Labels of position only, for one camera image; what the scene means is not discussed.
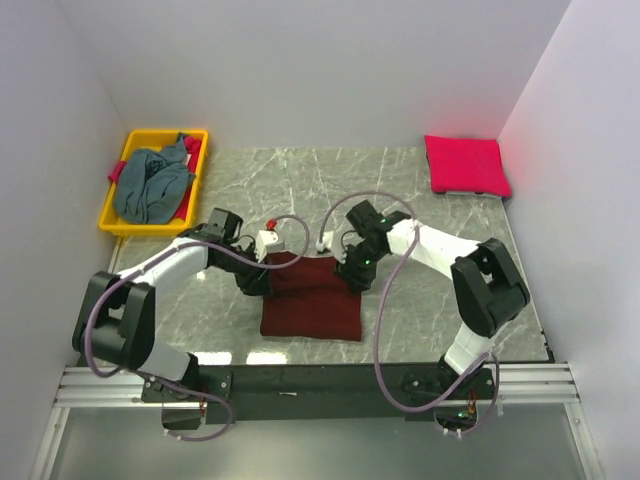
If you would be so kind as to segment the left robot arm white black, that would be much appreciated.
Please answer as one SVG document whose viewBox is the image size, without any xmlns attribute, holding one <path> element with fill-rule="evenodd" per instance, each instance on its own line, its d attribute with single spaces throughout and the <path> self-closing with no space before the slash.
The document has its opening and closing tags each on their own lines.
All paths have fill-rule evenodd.
<svg viewBox="0 0 640 480">
<path fill-rule="evenodd" d="M 240 216 L 216 208 L 208 222 L 181 232 L 148 260 L 91 277 L 72 345 L 96 376 L 109 378 L 129 370 L 151 383 L 164 381 L 166 392 L 179 402 L 205 390 L 209 380 L 197 356 L 156 338 L 157 300 L 209 268 L 233 274 L 245 294 L 267 293 L 266 242 L 277 235 L 261 231 L 242 247 L 242 225 Z"/>
</svg>

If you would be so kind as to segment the dark red t-shirt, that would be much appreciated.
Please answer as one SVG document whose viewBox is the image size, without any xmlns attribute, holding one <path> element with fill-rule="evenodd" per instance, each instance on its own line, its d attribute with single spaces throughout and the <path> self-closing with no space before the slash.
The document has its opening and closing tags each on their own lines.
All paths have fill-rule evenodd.
<svg viewBox="0 0 640 480">
<path fill-rule="evenodd" d="M 303 257 L 270 270 L 260 334 L 321 340 L 362 340 L 361 296 L 334 273 L 331 257 Z"/>
</svg>

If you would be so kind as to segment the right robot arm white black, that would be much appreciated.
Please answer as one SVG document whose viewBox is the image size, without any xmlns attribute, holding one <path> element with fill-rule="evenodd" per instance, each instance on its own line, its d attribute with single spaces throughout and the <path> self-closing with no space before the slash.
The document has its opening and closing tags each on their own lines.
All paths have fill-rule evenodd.
<svg viewBox="0 0 640 480">
<path fill-rule="evenodd" d="M 354 293 L 370 289 L 378 262 L 387 255 L 399 261 L 391 274 L 397 276 L 408 260 L 414 260 L 452 282 L 461 318 L 453 343 L 441 358 L 442 393 L 421 406 L 396 400 L 387 388 L 380 356 L 373 356 L 378 386 L 386 400 L 405 413 L 422 413 L 448 397 L 460 399 L 474 386 L 474 377 L 492 352 L 496 337 L 530 303 L 529 289 L 505 245 L 496 238 L 484 242 L 460 238 L 429 227 L 416 219 L 412 209 L 387 216 L 368 200 L 346 215 L 360 237 L 355 245 L 343 246 L 333 233 L 320 232 L 316 249 L 328 251 L 336 260 L 336 273 Z"/>
</svg>

